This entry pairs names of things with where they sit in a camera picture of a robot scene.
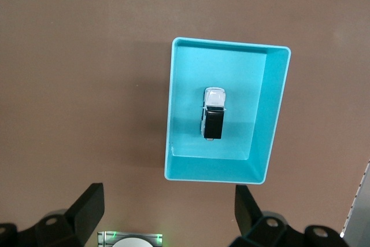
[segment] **blue plastic tray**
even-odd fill
[[[284,46],[176,38],[172,43],[165,177],[265,181],[290,59]],[[222,139],[200,133],[204,90],[226,92]]]

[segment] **brown surface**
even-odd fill
[[[163,174],[171,42],[189,36],[291,48],[251,190],[300,231],[341,230],[369,159],[369,0],[0,0],[0,27],[1,222],[26,228],[103,182],[97,230],[228,246],[234,185]]]

